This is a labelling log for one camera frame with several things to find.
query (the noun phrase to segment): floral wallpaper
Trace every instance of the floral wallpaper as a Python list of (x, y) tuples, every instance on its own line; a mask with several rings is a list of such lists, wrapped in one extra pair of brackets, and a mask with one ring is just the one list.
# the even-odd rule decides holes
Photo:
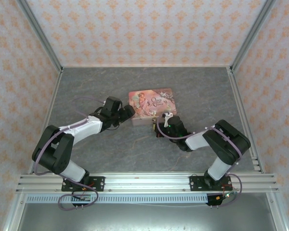
[(266, 172), (278, 174), (289, 215), (289, 0), (277, 0), (235, 73)]
[(63, 66), (231, 65), (265, 0), (29, 0)]
[(57, 71), (15, 0), (0, 0), (0, 231), (27, 173)]

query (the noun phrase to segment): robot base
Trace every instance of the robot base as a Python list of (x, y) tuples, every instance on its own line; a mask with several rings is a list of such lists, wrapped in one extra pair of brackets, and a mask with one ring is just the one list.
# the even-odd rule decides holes
[(230, 177), (223, 177), (221, 180), (210, 187), (204, 181), (204, 176), (190, 176), (189, 186), (191, 191), (232, 191), (232, 183)]
[[(104, 185), (105, 185), (105, 177), (89, 177), (89, 184), (88, 186), (94, 188), (98, 192), (104, 191)], [(82, 187), (79, 185), (76, 185), (68, 180), (63, 179), (62, 188), (61, 191), (63, 192), (81, 192)]]

